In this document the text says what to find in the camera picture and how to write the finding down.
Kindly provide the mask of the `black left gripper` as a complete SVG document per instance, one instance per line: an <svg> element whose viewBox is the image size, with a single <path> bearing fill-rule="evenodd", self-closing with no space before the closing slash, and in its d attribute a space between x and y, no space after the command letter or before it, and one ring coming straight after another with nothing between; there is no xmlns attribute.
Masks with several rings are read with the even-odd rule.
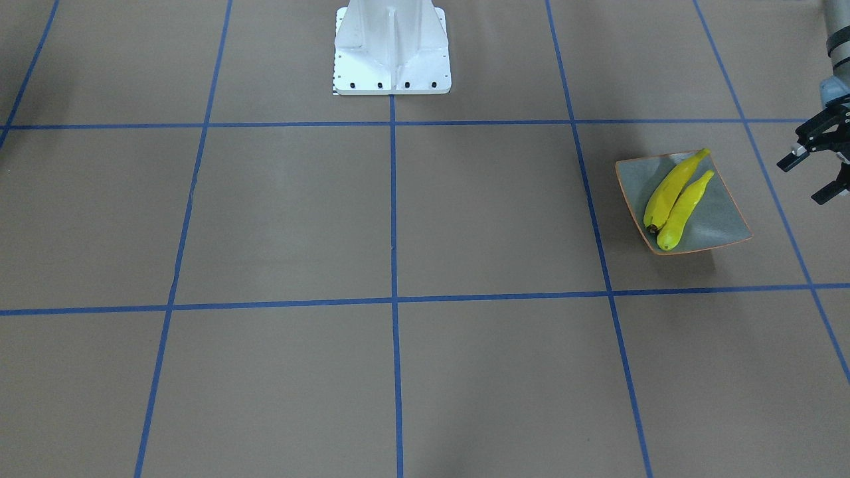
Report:
<svg viewBox="0 0 850 478"><path fill-rule="evenodd" d="M790 153L777 162L783 172L789 172L814 152L832 151L848 163L848 100L830 100L822 111L795 130L796 142ZM848 194L848 181L831 181L811 195L819 205Z"/></svg>

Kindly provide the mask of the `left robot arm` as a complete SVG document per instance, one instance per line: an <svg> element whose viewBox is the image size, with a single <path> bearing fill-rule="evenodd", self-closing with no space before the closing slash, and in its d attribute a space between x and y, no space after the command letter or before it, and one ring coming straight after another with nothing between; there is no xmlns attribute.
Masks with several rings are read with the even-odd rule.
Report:
<svg viewBox="0 0 850 478"><path fill-rule="evenodd" d="M823 1L831 76L819 85L823 109L796 128L790 153L777 162L789 172L811 154L832 151L841 162L835 179L811 195L819 205L848 193L849 188L849 3Z"/></svg>

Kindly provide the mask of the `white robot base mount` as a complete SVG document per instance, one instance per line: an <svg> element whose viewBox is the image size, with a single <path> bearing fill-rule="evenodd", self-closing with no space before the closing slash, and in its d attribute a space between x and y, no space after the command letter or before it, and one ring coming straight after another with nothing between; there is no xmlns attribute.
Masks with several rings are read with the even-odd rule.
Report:
<svg viewBox="0 0 850 478"><path fill-rule="evenodd" d="M332 93L452 90L446 12L431 1L350 1L335 15Z"/></svg>

